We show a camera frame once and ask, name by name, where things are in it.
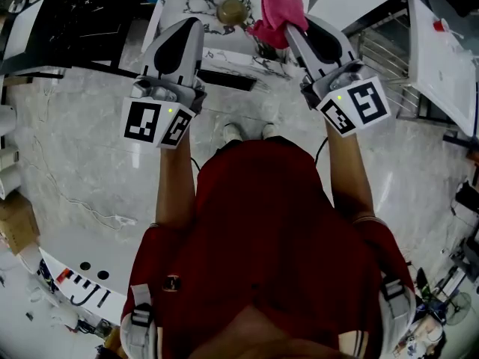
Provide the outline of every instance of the white sneaker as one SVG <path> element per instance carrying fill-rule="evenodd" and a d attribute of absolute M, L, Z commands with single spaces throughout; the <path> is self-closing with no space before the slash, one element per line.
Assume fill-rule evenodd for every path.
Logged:
<path fill-rule="evenodd" d="M 261 138 L 263 140 L 266 140 L 267 138 L 271 138 L 271 137 L 276 137 L 278 135 L 279 135 L 278 128 L 276 127 L 274 123 L 267 123 L 264 126 L 263 131 L 261 132 Z"/>
<path fill-rule="evenodd" d="M 238 125 L 235 123 L 225 125 L 223 128 L 223 138 L 226 144 L 232 140 L 242 141 L 241 131 Z"/>

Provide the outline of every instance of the pink cloth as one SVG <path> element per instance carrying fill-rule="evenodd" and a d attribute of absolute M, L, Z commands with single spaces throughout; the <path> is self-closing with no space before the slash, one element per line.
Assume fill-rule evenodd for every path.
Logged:
<path fill-rule="evenodd" d="M 253 28 L 248 27 L 248 33 L 276 49 L 288 47 L 284 36 L 286 22 L 298 25 L 303 31 L 308 29 L 302 0 L 261 0 L 261 14 L 263 20 L 256 21 Z"/>

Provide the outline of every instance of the white cup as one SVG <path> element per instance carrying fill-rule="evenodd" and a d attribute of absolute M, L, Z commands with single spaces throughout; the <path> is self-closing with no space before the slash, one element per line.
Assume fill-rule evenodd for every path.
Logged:
<path fill-rule="evenodd" d="M 8 105 L 0 105 L 0 136 L 6 135 L 15 129 L 16 112 Z"/>
<path fill-rule="evenodd" d="M 16 165 L 0 171 L 0 198 L 4 200 L 13 190 L 22 184 L 19 169 Z"/>

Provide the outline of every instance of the marble countertop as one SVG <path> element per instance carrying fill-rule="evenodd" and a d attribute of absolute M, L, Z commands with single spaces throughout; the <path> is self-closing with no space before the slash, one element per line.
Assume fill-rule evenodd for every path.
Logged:
<path fill-rule="evenodd" d="M 204 24 L 202 69 L 248 76 L 257 79 L 255 90 L 270 92 L 281 79 L 292 81 L 305 75 L 290 49 L 268 48 L 245 30 L 261 19 L 261 0 L 243 0 L 248 18 L 243 26 L 227 26 L 216 18 L 216 7 L 224 0 L 159 0 L 155 13 L 156 35 L 188 17 L 197 17 Z M 303 0 L 307 9 L 309 0 Z M 143 50 L 148 43 L 145 40 Z"/>

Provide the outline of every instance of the marble floor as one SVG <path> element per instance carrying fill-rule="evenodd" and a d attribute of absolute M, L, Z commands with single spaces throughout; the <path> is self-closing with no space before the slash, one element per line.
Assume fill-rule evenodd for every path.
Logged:
<path fill-rule="evenodd" d="M 122 67 L 140 69 L 143 35 L 131 30 Z M 249 138 L 258 138 L 273 122 L 281 135 L 315 155 L 326 136 L 323 119 L 308 110 L 299 87 L 289 86 L 265 94 L 208 85 L 204 110 L 192 123 L 198 164 L 222 145 L 222 128 L 229 122 L 239 123 Z M 35 79 L 8 88 L 7 104 L 16 108 L 18 124 L 7 142 L 19 148 L 21 191 L 33 203 L 41 233 L 75 225 L 118 243 L 138 244 L 153 221 L 159 153 L 131 148 L 118 132 L 130 87 L 127 78 L 72 69 L 62 80 Z M 473 167 L 463 148 L 442 142 L 443 132 L 391 117 L 359 133 L 377 215 L 405 258 L 424 267 L 431 279 L 448 269 L 449 250 L 475 221 L 469 212 L 461 212 L 461 219 L 451 214 L 451 198 Z M 318 171 L 329 194 L 328 147 Z M 135 224 L 122 224 L 116 215 Z"/>

